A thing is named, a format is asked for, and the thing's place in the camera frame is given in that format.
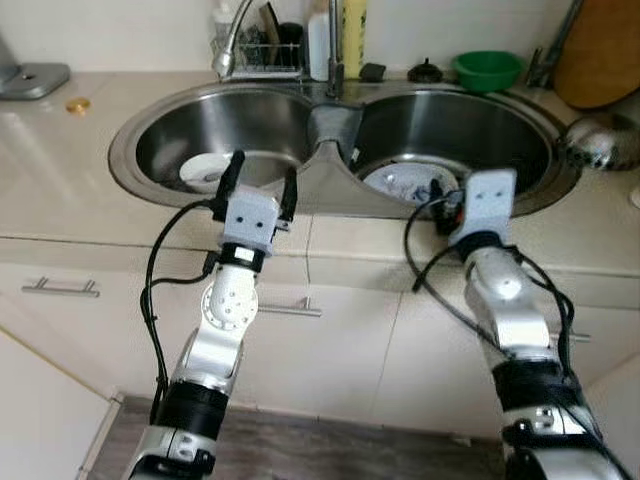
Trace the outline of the cream kitchen base cabinet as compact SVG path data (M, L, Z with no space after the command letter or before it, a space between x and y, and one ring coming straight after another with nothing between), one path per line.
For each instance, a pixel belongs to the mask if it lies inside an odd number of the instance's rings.
M639 471L637 429L605 398L616 370L639 352L635 259L554 256L521 243L576 308L571 364L605 442L631 474ZM154 348L140 315L146 248L0 238L0 323L41 355L106 397L154 394ZM435 298L410 292L410 270L340 260L329 283L310 288L321 317L260 314L248 329L232 397L237 406L497 438L502 415L479 339ZM41 276L96 280L99 298L28 294Z

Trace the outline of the small white bowl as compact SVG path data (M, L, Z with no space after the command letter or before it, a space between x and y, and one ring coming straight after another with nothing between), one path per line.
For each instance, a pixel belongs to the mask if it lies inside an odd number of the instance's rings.
M179 168L179 179L201 195L214 195L218 191L221 174L230 165L230 154L198 154L189 157Z

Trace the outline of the white plate with blue pattern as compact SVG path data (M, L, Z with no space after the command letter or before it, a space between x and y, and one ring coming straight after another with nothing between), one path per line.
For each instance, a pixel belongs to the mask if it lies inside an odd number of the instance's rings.
M451 170L428 163L393 163L372 170L362 182L383 195L397 198L415 206L428 204L428 183L442 178L447 193L460 188L460 180Z

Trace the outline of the stainless steel double sink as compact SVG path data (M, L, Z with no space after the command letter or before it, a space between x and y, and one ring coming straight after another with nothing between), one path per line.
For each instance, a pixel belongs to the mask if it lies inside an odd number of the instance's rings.
M512 169L515 214L556 204L581 170L559 151L564 123L515 93L472 93L453 84L351 84L334 99L321 84L206 83L169 93L115 133L108 168L152 204L178 207L211 196L180 179L201 154L243 152L244 183L282 191L297 175L302 214L407 218L407 195L372 184L384 166L439 166L442 186L468 174Z

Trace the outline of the black sink plug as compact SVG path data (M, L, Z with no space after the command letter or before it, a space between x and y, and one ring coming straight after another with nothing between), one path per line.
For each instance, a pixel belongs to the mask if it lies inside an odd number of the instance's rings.
M407 81L413 83L433 84L443 82L445 74L442 68L431 63L429 58L424 58L421 63L413 65L406 72Z

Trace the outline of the green plastic bowl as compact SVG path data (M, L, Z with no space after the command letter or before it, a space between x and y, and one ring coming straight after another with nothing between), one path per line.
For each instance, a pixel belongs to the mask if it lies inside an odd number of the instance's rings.
M475 93L508 90L524 70L520 56L500 50L462 52L451 65L463 90Z

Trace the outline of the black cup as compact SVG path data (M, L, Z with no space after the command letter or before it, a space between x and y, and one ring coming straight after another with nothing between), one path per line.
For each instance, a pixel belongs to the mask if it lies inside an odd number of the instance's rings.
M305 27L294 22L280 23L276 27L279 47L276 50L276 67L296 70L300 68L301 59L305 56L302 42L305 40Z

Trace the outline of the white plastic bottle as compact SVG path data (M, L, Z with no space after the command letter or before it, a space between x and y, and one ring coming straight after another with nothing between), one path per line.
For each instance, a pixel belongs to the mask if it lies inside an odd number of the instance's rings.
M328 0L312 5L305 26L307 70L311 81L329 81L330 9Z

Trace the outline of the steel gooseneck faucet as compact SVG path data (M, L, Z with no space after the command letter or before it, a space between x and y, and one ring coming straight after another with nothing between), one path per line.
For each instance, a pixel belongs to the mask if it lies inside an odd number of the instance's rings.
M326 1L325 13L328 18L328 68L326 68L325 78L325 97L333 102L342 101L344 90L344 77L346 77L346 64L343 61L342 54L342 35L340 35L340 27L342 27L342 19L340 19L340 8L342 8L342 0L323 0ZM214 70L219 81L228 81L236 72L236 50L239 38L239 32L244 22L244 17L248 14L255 0L241 0L236 8L236 13L232 23L230 23L230 31L228 36L224 38L218 49L212 56L211 68Z

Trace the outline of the steel colander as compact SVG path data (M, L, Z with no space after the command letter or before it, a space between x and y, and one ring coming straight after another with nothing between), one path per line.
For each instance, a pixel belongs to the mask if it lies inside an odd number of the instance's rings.
M558 138L559 154L575 166L602 172L639 168L640 129L636 120L616 113L580 116Z

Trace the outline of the wooden cutting board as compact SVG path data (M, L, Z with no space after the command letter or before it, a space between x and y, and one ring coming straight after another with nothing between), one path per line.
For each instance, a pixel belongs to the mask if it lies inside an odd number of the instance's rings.
M640 86L640 0L582 0L553 72L575 109L604 108Z

